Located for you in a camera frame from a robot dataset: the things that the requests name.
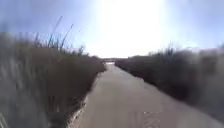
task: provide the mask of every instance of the bush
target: bush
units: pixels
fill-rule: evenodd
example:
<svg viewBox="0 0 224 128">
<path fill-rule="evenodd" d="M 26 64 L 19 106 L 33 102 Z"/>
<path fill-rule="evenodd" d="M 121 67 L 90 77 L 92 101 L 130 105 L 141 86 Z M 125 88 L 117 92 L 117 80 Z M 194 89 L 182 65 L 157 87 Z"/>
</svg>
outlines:
<svg viewBox="0 0 224 128">
<path fill-rule="evenodd" d="M 0 44 L 5 46 L 1 49 L 8 48 L 7 52 L 0 54 L 4 58 L 0 64 L 10 59 L 16 63 L 20 79 L 11 86 L 17 86 L 21 81 L 22 90 L 25 90 L 21 95 L 30 95 L 32 102 L 35 101 L 38 108 L 43 110 L 51 127 L 65 127 L 70 116 L 91 91 L 97 74 L 105 70 L 103 62 L 79 51 L 67 51 L 55 43 L 49 45 L 13 39 L 8 44 L 9 39 L 5 36 L 0 38 Z"/>
<path fill-rule="evenodd" d="M 188 52 L 167 49 L 148 56 L 135 56 L 118 60 L 115 65 L 141 77 L 170 96 L 192 102 L 196 88 L 196 69 L 189 63 Z"/>
</svg>

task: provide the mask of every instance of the blue sky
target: blue sky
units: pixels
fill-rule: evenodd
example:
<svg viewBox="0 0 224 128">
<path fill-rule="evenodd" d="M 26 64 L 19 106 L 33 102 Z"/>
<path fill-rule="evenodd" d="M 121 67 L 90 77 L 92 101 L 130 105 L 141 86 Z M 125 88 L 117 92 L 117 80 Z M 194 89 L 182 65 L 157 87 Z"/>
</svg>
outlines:
<svg viewBox="0 0 224 128">
<path fill-rule="evenodd" d="M 216 47 L 224 41 L 223 0 L 0 0 L 0 31 L 56 35 L 100 57 L 147 54 L 167 46 Z"/>
</svg>

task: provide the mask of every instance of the paved path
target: paved path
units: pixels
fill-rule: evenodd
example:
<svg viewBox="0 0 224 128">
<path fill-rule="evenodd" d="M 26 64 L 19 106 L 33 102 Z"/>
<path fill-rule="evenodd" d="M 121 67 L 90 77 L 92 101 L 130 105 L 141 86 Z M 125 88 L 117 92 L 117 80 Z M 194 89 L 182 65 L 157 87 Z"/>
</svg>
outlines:
<svg viewBox="0 0 224 128">
<path fill-rule="evenodd" d="M 75 128 L 222 128 L 143 80 L 108 65 Z"/>
</svg>

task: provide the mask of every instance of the tall grass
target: tall grass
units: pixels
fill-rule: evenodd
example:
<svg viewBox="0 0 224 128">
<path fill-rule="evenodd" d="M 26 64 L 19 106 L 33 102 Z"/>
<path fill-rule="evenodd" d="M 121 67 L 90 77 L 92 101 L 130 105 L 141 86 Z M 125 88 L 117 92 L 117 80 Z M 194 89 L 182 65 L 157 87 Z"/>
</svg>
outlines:
<svg viewBox="0 0 224 128">
<path fill-rule="evenodd" d="M 0 65 L 5 65 L 1 68 L 1 73 L 4 74 L 11 70 L 10 67 L 14 67 L 16 72 L 13 71 L 15 73 L 12 74 L 15 74 L 15 77 L 18 76 L 16 79 L 14 76 L 12 78 L 0 76 L 5 81 L 13 81 L 10 86 L 15 87 L 15 96 L 8 98 L 8 102 L 10 103 L 20 95 L 29 97 L 27 102 L 32 102 L 36 110 L 39 113 L 42 112 L 41 116 L 46 118 L 45 127 L 66 127 L 70 116 L 81 106 L 81 101 L 91 91 L 97 74 L 105 70 L 99 58 L 83 54 L 82 50 L 68 51 L 60 42 L 40 43 L 38 40 L 13 39 L 4 35 L 0 37 L 0 45 L 2 46 L 0 47 Z M 0 93 L 9 91 L 8 95 L 11 95 L 10 89 L 6 89 L 4 84 L 0 85 L 0 90 Z M 2 110 L 2 106 L 7 106 L 7 103 L 0 104 L 0 112 L 5 114 L 6 118 L 8 116 L 6 120 L 11 120 L 9 117 L 12 114 Z M 18 128 L 23 127 L 24 124 L 29 124 L 29 120 L 17 121 L 17 124 L 9 123 L 9 125 L 17 125 Z"/>
<path fill-rule="evenodd" d="M 115 65 L 143 78 L 173 98 L 224 122 L 223 49 L 177 51 L 117 60 Z"/>
</svg>

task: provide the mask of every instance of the sunlight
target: sunlight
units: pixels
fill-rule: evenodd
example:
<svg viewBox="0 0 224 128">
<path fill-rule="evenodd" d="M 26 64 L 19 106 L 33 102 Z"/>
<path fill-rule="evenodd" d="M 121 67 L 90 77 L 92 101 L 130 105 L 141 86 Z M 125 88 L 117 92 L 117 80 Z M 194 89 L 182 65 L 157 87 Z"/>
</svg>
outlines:
<svg viewBox="0 0 224 128">
<path fill-rule="evenodd" d="M 158 50 L 163 42 L 162 9 L 162 0 L 101 0 L 101 37 L 91 52 L 127 57 Z"/>
</svg>

